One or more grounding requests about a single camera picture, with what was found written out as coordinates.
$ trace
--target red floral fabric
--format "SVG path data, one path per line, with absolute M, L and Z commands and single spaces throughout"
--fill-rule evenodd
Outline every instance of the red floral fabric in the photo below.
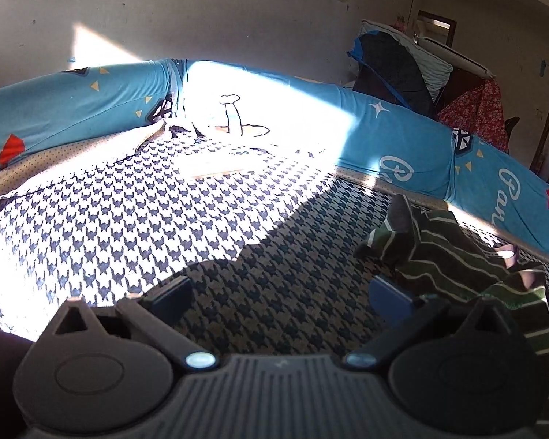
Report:
M 438 115 L 442 124 L 463 128 L 484 142 L 508 153 L 508 135 L 504 128 L 500 87 L 494 80 L 469 90 Z

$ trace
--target wall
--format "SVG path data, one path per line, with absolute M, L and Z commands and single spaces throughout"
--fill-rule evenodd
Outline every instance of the wall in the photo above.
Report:
M 520 117 L 510 154 L 528 167 L 549 111 L 549 10 L 525 0 L 422 0 L 457 21 L 453 48 L 490 69 L 506 119 Z M 540 77 L 541 61 L 548 64 Z
M 69 66 L 162 57 L 346 82 L 360 20 L 390 24 L 410 8 L 411 0 L 0 0 L 0 87 Z

